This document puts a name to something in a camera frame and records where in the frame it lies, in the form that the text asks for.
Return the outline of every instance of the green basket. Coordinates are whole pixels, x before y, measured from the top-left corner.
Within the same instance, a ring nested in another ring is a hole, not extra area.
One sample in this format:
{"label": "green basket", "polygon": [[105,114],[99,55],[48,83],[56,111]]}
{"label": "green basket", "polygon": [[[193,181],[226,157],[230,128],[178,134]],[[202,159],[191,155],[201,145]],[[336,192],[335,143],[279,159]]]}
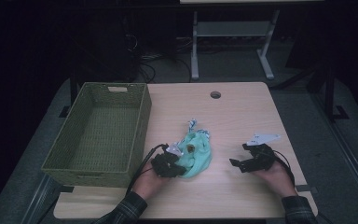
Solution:
{"label": "green basket", "polygon": [[126,188],[144,155],[146,84],[85,83],[42,171],[61,184]]}

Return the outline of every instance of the crumpled cloth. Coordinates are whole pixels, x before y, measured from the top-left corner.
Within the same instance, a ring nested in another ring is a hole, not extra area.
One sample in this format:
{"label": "crumpled cloth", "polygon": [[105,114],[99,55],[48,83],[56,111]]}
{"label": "crumpled cloth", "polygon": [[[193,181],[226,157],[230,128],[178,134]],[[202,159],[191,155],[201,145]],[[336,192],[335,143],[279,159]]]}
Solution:
{"label": "crumpled cloth", "polygon": [[188,134],[177,145],[183,155],[176,164],[186,168],[186,172],[180,175],[182,178],[190,178],[201,173],[209,167],[212,160],[209,132],[202,129],[194,132],[196,125],[197,121],[192,119],[189,122]]}

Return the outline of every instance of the white tag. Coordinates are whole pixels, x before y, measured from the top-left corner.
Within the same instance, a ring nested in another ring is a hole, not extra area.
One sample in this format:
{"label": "white tag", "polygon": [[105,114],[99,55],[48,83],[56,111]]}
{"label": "white tag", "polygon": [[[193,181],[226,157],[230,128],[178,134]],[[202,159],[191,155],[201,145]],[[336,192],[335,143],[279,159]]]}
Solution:
{"label": "white tag", "polygon": [[275,133],[255,133],[253,138],[246,142],[248,146],[259,146],[272,140],[280,139],[281,136]]}
{"label": "white tag", "polygon": [[181,150],[179,149],[179,147],[177,146],[177,144],[173,143],[172,145],[170,145],[169,147],[167,147],[167,152],[172,153],[178,157],[183,156],[183,152],[181,152]]}

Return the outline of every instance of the hand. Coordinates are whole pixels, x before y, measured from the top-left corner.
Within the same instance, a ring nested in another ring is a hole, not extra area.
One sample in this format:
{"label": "hand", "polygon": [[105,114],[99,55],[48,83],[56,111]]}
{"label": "hand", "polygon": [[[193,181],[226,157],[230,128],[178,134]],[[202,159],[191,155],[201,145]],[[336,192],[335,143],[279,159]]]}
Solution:
{"label": "hand", "polygon": [[145,199],[145,201],[153,197],[170,181],[170,178],[157,176],[150,162],[145,165],[142,172],[144,173],[142,173],[133,184],[132,191]]}
{"label": "hand", "polygon": [[282,198],[289,196],[297,196],[297,191],[293,187],[289,175],[283,166],[275,161],[269,170],[253,171],[252,174],[264,179],[269,188],[280,195]]}

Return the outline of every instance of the sleeve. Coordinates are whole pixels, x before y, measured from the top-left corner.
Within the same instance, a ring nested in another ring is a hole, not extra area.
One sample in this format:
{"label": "sleeve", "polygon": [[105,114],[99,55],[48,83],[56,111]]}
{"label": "sleeve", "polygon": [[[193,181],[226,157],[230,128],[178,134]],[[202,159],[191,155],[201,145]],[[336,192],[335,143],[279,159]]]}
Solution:
{"label": "sleeve", "polygon": [[128,224],[135,223],[147,207],[146,201],[130,192],[109,214],[101,217],[94,224]]}
{"label": "sleeve", "polygon": [[282,205],[286,212],[286,222],[289,224],[318,223],[305,197],[290,196],[282,198]]}

